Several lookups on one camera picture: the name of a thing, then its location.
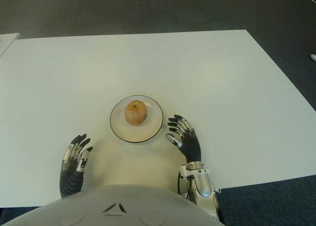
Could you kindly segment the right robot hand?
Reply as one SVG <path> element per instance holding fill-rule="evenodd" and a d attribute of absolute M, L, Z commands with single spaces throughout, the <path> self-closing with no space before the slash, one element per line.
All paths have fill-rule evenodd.
<path fill-rule="evenodd" d="M 166 139 L 175 145 L 185 156 L 187 163 L 201 162 L 201 148 L 198 137 L 191 123 L 180 115 L 168 118 L 170 133 Z"/>

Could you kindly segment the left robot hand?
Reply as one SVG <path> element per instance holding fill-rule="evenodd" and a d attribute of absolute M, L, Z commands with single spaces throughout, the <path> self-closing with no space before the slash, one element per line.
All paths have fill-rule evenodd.
<path fill-rule="evenodd" d="M 78 193 L 82 189 L 83 175 L 93 147 L 86 134 L 78 135 L 67 146 L 61 162 L 59 190 L 62 198 Z"/>

